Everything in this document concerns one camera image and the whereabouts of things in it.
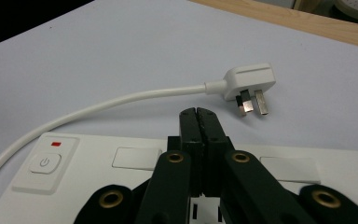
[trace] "red indicator light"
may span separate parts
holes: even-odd
[[[52,147],[59,147],[61,145],[61,142],[52,142],[51,146]]]

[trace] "plug housing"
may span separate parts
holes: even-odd
[[[241,91],[248,91],[255,96],[255,91],[265,92],[275,84],[274,73],[269,63],[235,67],[227,71],[224,80],[226,90],[223,96],[226,101],[235,100]]]

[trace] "white cable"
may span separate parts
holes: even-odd
[[[143,91],[136,92],[133,94],[128,94],[115,98],[113,100],[100,103],[98,105],[93,105],[85,109],[76,111],[67,116],[55,119],[49,123],[46,123],[30,132],[28,132],[23,137],[19,138],[16,142],[10,145],[1,155],[0,155],[0,168],[12,157],[17,151],[22,147],[39,137],[42,133],[48,132],[52,129],[55,129],[65,123],[74,121],[76,119],[83,118],[90,114],[117,106],[124,105],[131,102],[153,99],[159,97],[168,97],[168,96],[179,96],[179,95],[189,95],[189,94],[198,94],[205,93],[205,85],[192,86],[192,87],[183,87],[183,88],[174,88],[174,89],[165,89],[165,90],[156,90],[156,91]]]

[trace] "power symbol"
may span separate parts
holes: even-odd
[[[48,165],[49,162],[50,160],[48,158],[44,158],[42,161],[40,161],[40,166],[45,167]]]

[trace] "power cord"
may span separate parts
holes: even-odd
[[[68,122],[84,118],[90,114],[136,101],[180,96],[189,94],[223,94],[226,101],[237,100],[243,116],[253,110],[251,96],[255,96],[261,114],[267,114],[263,92],[275,84],[271,66],[268,63],[236,67],[229,70],[222,80],[205,82],[203,85],[155,91],[142,91],[115,98],[97,105],[87,107],[72,114],[46,123],[19,138],[0,155],[0,168],[22,147],[39,137]]]

